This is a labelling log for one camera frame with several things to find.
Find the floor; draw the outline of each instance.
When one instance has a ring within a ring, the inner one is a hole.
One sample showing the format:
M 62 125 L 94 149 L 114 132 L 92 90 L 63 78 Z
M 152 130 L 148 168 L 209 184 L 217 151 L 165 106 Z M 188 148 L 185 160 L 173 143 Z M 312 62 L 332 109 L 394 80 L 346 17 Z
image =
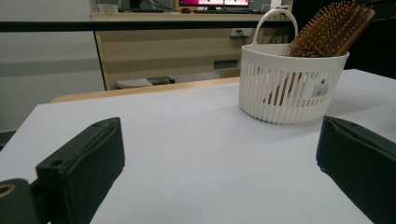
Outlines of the floor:
M 14 133 L 15 132 L 0 133 L 0 151 L 7 144 L 9 139 L 11 139 L 11 137 L 12 137 L 12 135 L 14 135 Z

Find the black strip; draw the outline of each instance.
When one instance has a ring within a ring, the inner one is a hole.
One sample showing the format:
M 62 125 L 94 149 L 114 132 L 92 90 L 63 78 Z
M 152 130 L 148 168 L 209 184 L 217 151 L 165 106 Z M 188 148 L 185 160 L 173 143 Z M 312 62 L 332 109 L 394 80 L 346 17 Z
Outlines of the black strip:
M 256 28 L 257 21 L 0 21 L 0 33 L 81 32 Z M 289 21 L 266 21 L 263 27 L 291 27 Z
M 238 60 L 224 60 L 224 61 L 214 61 L 213 62 L 213 69 L 220 69 L 220 68 L 230 68 L 230 67 L 237 67 Z
M 96 54 L 98 55 L 98 58 L 99 58 L 100 71 L 101 71 L 102 80 L 103 80 L 103 88 L 105 89 L 105 91 L 109 91 L 106 86 L 105 71 L 103 70 L 102 57 L 100 56 L 100 50 L 99 50 L 98 41 L 96 39 L 95 33 L 93 33 L 93 38 L 95 38 Z

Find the table surface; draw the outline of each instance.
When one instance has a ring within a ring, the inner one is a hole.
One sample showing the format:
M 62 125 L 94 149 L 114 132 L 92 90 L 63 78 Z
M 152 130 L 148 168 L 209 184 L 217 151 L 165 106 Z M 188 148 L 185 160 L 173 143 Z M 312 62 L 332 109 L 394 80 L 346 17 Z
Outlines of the table surface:
M 321 119 L 275 125 L 238 105 L 239 83 L 38 105 L 0 153 L 0 179 L 92 123 L 120 117 L 126 166 L 92 223 L 371 223 L 316 162 Z M 396 141 L 396 80 L 347 70 L 327 115 Z

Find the white plastic basket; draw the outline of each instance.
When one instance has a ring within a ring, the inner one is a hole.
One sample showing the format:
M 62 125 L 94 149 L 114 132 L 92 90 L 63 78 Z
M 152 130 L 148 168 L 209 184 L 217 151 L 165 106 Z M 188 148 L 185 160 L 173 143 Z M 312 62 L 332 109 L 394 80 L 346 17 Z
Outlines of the white plastic basket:
M 294 58 L 289 44 L 257 43 L 262 24 L 275 13 L 273 9 L 259 21 L 251 45 L 242 47 L 239 105 L 250 116 L 278 124 L 297 124 L 318 119 L 326 112 L 338 79 L 349 56 Z

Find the electrical outlet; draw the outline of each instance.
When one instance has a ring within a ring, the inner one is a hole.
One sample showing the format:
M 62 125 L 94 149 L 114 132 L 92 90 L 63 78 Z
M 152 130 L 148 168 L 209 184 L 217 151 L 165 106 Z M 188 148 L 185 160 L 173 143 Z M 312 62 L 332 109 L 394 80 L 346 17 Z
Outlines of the electrical outlet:
M 250 36 L 253 32 L 253 28 L 232 28 L 230 36 L 241 36 L 238 31 L 242 31 L 244 36 Z

